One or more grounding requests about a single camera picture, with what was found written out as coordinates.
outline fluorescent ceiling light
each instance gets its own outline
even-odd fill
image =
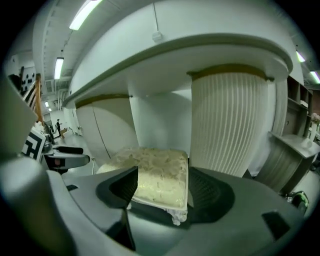
[[[317,82],[317,84],[320,84],[320,79],[319,79],[317,73],[314,71],[311,71],[310,73],[313,76],[313,78],[315,79],[315,81]]]
[[[296,55],[298,56],[298,60],[299,60],[300,62],[305,62],[305,61],[306,61],[305,58],[302,57],[299,52],[296,52]]]
[[[94,8],[101,2],[102,0],[86,0],[84,4],[81,6],[80,10],[75,15],[73,21],[69,28],[71,30],[80,29],[82,23],[86,20],[89,14],[93,11]]]
[[[54,79],[60,79],[62,64],[64,63],[64,58],[56,58],[55,69],[54,69]]]

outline tan strip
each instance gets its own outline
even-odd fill
[[[253,66],[244,65],[244,64],[223,64],[207,67],[201,71],[189,71],[187,74],[191,76],[192,81],[195,81],[199,78],[207,77],[210,75],[216,75],[221,73],[247,73],[257,77],[260,77],[264,80],[273,81],[274,78],[267,77],[266,74]]]
[[[98,102],[102,100],[110,100],[110,99],[129,99],[129,95],[126,94],[101,94],[98,96],[94,96],[91,98],[86,98],[84,100],[81,100],[79,102],[75,103],[75,108],[78,109],[82,106],[91,104],[92,102]]]

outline shelf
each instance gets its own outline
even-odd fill
[[[309,92],[302,84],[300,84],[300,99],[309,103]]]
[[[288,97],[294,101],[300,101],[300,84],[291,76],[287,78]]]
[[[299,108],[301,108],[301,109],[303,109],[303,110],[308,110],[308,108],[305,107],[304,105],[301,105],[299,102],[296,102],[296,101],[293,100],[292,98],[289,98],[289,97],[288,97],[288,105],[289,105],[290,103],[292,103],[293,106],[296,105],[297,107],[299,107]]]
[[[299,137],[294,134],[285,134],[283,136],[279,136],[271,131],[269,131],[269,133],[282,143],[292,148],[305,159],[311,158],[320,152],[320,146],[308,138]]]

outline person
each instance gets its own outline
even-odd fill
[[[56,121],[56,129],[58,130],[58,132],[59,132],[59,137],[61,136],[61,133],[60,133],[60,130],[61,130],[61,128],[60,128],[60,125],[62,125],[62,123],[61,122],[59,122],[59,120],[60,119],[57,119]]]
[[[53,136],[53,134],[52,134],[52,130],[51,130],[51,128],[46,124],[46,123],[44,123],[44,127],[45,127],[45,130],[46,130],[46,132],[49,134],[49,136],[50,136],[50,142],[51,142],[51,144],[55,144],[55,139],[54,139],[54,136]]]

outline black plastic part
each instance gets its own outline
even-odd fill
[[[55,148],[61,153],[68,153],[68,154],[83,154],[84,149],[82,147],[71,147],[71,146],[58,146]]]
[[[244,175],[242,176],[242,178],[246,178],[246,179],[249,179],[249,180],[252,180],[252,176],[251,176],[251,173],[249,172],[249,170],[247,169],[244,173]]]
[[[112,225],[112,227],[106,232],[106,235],[128,249],[136,251],[136,245],[130,230],[126,209],[123,210],[121,221],[118,221]]]
[[[191,223],[213,223],[234,205],[235,193],[230,185],[189,167],[189,190],[193,208],[188,211]]]
[[[66,186],[66,189],[68,191],[72,191],[72,190],[76,190],[78,187],[76,185],[69,185],[69,186]]]
[[[277,211],[263,213],[262,218],[275,240],[281,238],[290,229],[289,225]]]
[[[126,209],[138,187],[138,167],[134,166],[101,182],[95,190],[97,197],[110,208]]]
[[[48,165],[49,167],[49,170],[51,171],[56,171],[57,167],[63,167],[63,166],[66,166],[66,159],[64,158],[59,158],[59,161],[60,161],[60,164],[59,165],[56,165],[55,163],[55,157],[53,155],[44,155],[44,159],[46,161],[46,164]]]

